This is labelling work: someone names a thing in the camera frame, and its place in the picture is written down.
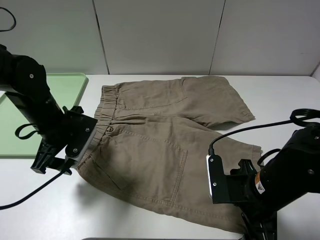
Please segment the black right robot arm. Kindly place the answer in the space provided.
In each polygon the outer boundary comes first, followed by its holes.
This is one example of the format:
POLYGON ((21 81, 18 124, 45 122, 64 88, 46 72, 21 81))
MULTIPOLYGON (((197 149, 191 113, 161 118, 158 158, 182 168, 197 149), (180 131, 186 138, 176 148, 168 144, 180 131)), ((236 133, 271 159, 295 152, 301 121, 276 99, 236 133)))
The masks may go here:
POLYGON ((206 157, 212 202, 241 209, 245 240, 277 239, 277 211, 306 193, 320 192, 318 126, 296 130, 283 148, 267 152, 258 163, 272 154, 275 157, 260 170, 250 159, 241 159, 229 175, 212 148, 206 157))

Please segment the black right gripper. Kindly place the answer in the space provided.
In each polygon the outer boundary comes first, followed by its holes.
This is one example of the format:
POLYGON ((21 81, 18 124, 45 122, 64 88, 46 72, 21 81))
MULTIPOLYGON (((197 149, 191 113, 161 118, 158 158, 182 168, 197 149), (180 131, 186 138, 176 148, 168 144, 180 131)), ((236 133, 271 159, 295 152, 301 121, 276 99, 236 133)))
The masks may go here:
MULTIPOLYGON (((258 199, 258 192, 254 184, 254 177, 257 171, 249 159, 241 159, 239 168, 232 169, 226 175, 230 204, 239 206, 242 209, 264 210, 265 206, 258 199)), ((245 223, 246 232, 242 240, 277 240, 277 213, 274 212, 264 220, 252 220, 244 213, 241 217, 245 223)))

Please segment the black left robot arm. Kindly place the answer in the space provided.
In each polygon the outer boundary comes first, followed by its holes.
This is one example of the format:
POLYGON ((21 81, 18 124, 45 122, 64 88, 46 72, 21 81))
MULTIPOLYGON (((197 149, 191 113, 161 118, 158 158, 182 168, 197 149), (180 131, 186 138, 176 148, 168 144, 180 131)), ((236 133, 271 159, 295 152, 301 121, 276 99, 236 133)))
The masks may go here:
POLYGON ((47 84, 46 70, 36 60, 11 54, 0 47, 0 89, 28 120, 15 130, 26 140, 41 136, 31 169, 45 174, 48 168, 71 175, 91 142, 97 119, 84 115, 81 106, 60 108, 47 84))

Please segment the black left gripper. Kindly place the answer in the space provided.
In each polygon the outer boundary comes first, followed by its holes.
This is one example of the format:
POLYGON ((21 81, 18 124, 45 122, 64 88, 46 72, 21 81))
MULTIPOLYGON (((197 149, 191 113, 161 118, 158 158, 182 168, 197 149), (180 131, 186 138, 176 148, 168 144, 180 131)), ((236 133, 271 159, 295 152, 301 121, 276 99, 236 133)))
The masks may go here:
POLYGON ((63 159, 56 155, 68 144, 72 120, 77 116, 87 116, 83 112, 80 106, 74 106, 66 112, 58 106, 39 107, 37 127, 42 140, 30 167, 34 172, 45 174, 47 168, 61 171, 63 159))

